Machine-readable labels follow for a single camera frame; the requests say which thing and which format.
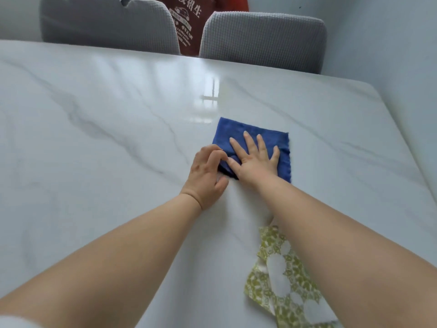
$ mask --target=wall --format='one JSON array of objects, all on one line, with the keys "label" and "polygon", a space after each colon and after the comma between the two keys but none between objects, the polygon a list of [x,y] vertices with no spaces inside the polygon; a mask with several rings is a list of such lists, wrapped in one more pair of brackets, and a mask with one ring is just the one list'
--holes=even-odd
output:
[{"label": "wall", "polygon": [[[323,73],[371,83],[437,196],[437,0],[248,0],[252,11],[323,19]],[[41,40],[39,0],[2,0],[0,38]]]}]

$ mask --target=person's left hand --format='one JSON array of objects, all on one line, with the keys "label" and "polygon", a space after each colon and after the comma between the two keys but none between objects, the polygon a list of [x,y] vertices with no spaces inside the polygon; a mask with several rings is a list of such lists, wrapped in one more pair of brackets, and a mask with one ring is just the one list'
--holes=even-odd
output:
[{"label": "person's left hand", "polygon": [[194,157],[190,175],[181,190],[181,194],[196,199],[202,210],[211,207],[228,186],[229,180],[224,176],[217,181],[217,168],[221,160],[227,161],[228,156],[220,147],[203,147]]}]

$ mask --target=gray chair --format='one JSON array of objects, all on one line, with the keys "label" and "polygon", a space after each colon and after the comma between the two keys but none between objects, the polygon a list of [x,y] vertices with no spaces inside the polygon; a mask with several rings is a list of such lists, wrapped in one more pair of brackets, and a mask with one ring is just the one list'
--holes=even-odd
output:
[{"label": "gray chair", "polygon": [[41,0],[46,42],[180,55],[167,7],[155,0]]},{"label": "gray chair", "polygon": [[295,15],[214,13],[199,57],[320,73],[326,49],[322,20]]}]

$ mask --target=maroon bag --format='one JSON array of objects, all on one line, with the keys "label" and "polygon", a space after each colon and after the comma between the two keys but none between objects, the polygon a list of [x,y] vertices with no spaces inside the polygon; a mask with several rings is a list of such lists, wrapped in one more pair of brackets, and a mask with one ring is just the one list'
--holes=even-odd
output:
[{"label": "maroon bag", "polygon": [[182,55],[198,56],[203,27],[216,10],[221,10],[215,0],[157,0],[166,5],[178,33]]}]

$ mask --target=red bag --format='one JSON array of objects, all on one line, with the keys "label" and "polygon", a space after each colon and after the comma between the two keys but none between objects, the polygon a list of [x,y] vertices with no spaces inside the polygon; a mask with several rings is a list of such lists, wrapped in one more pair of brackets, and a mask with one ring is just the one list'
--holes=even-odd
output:
[{"label": "red bag", "polygon": [[157,0],[166,5],[178,33],[180,52],[198,56],[203,27],[214,11],[248,11],[247,0]]}]

